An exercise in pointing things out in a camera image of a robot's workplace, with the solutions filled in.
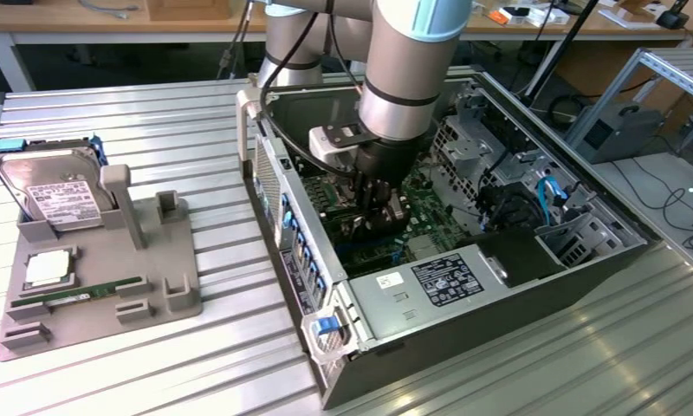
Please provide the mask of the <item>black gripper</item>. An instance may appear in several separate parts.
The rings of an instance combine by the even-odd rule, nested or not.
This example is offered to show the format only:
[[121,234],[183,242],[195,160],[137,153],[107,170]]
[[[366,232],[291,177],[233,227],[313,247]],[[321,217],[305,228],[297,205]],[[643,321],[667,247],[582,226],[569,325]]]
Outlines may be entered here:
[[359,145],[354,166],[367,179],[398,187],[410,173],[419,152],[419,138],[371,140]]

